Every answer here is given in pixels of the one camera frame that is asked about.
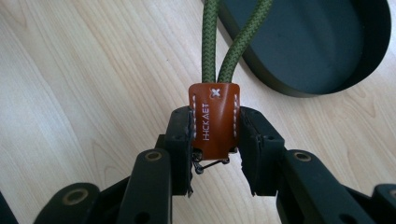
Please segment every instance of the metal screw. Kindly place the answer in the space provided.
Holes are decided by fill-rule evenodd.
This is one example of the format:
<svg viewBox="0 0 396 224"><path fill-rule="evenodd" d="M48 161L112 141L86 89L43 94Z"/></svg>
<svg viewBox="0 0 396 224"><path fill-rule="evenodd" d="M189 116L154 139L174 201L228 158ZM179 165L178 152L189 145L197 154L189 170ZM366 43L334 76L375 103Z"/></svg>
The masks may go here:
<svg viewBox="0 0 396 224"><path fill-rule="evenodd" d="M294 152L294 157L299 161L311 161L311 157L303 152Z"/></svg>
<svg viewBox="0 0 396 224"><path fill-rule="evenodd" d="M163 154L157 151L151 151L148 154L146 154L145 158L147 161L157 161L160 158L163 157Z"/></svg>
<svg viewBox="0 0 396 224"><path fill-rule="evenodd" d="M65 205L74 205L81 203L85 198L88 197L88 191L86 189L72 189L67 192L62 198L62 203Z"/></svg>

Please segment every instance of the white stitching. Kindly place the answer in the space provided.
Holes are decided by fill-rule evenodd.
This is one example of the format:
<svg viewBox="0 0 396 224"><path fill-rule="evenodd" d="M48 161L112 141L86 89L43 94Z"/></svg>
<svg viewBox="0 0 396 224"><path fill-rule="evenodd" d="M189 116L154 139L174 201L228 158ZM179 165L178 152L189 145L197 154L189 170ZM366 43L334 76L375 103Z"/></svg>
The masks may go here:
<svg viewBox="0 0 396 224"><path fill-rule="evenodd" d="M194 119L194 139L197 138L197 118L195 116L196 111L196 103L195 103L195 95L192 96L192 117Z"/></svg>
<svg viewBox="0 0 396 224"><path fill-rule="evenodd" d="M233 137L236 138L236 112L238 109L238 96L235 94L234 95L234 101L233 101Z"/></svg>

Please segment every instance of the green paracord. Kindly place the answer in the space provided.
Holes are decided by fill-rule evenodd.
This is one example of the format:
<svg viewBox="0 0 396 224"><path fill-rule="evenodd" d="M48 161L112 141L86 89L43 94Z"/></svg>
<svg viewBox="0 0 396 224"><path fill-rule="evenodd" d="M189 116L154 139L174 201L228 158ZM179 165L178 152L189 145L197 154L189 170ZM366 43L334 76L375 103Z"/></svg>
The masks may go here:
<svg viewBox="0 0 396 224"><path fill-rule="evenodd" d="M218 82L232 82L233 71L251 39L268 15L272 0L259 0L253 13L236 36L219 71ZM203 19L202 82L216 82L216 30L219 0L205 0Z"/></svg>
<svg viewBox="0 0 396 224"><path fill-rule="evenodd" d="M206 0L202 25L202 82L216 82L216 31L219 0Z"/></svg>

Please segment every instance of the black plastic part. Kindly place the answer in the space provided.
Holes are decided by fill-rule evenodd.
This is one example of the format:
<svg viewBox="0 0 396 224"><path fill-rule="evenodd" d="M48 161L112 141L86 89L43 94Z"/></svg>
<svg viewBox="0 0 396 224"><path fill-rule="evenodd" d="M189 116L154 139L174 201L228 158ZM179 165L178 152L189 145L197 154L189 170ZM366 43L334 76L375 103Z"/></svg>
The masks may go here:
<svg viewBox="0 0 396 224"><path fill-rule="evenodd" d="M256 3L222 1L219 17L231 38ZM378 67L390 28L386 0L274 0L244 59L256 77L281 93L333 93L357 84Z"/></svg>
<svg viewBox="0 0 396 224"><path fill-rule="evenodd" d="M374 223L347 189L338 183L323 163L312 153L288 150L281 163L289 192L279 192L278 210L289 211L280 219L290 223L290 209L298 204L303 221L292 223Z"/></svg>
<svg viewBox="0 0 396 224"><path fill-rule="evenodd" d="M17 219L12 213L3 194L0 191L0 223L18 224Z"/></svg>
<svg viewBox="0 0 396 224"><path fill-rule="evenodd" d="M396 223L396 185L377 185L371 200L371 213L377 223Z"/></svg>
<svg viewBox="0 0 396 224"><path fill-rule="evenodd" d="M77 183L58 191L41 210L35 224L89 223L99 188L89 183Z"/></svg>
<svg viewBox="0 0 396 224"><path fill-rule="evenodd" d="M239 153L252 195L275 196L285 140L257 110L241 106Z"/></svg>
<svg viewBox="0 0 396 224"><path fill-rule="evenodd" d="M192 111L188 106L172 112L164 136L164 149L171 157L172 194L189 195L192 193Z"/></svg>
<svg viewBox="0 0 396 224"><path fill-rule="evenodd" d="M170 157L164 149L140 153L122 199L117 223L172 223Z"/></svg>
<svg viewBox="0 0 396 224"><path fill-rule="evenodd" d="M100 193L99 201L93 206L91 217L87 223L116 223L128 181L129 176Z"/></svg>
<svg viewBox="0 0 396 224"><path fill-rule="evenodd" d="M165 149L165 134L158 135L157 142L155 143L154 148Z"/></svg>

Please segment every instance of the light wood surface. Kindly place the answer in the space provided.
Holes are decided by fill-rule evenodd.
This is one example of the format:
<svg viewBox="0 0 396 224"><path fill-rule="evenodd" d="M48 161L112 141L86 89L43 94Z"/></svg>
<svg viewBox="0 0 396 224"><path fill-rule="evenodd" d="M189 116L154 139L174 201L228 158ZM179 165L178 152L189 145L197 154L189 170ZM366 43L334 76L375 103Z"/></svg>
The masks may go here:
<svg viewBox="0 0 396 224"><path fill-rule="evenodd" d="M20 223L67 185L113 185L154 147L200 82L202 10L200 0L0 0L0 190ZM218 70L229 40L219 33ZM233 81L287 148L371 194L396 183L395 41L368 78L336 94L282 95L244 62ZM174 223L279 223L274 198L251 197L240 162L195 175L192 197L174 198Z"/></svg>

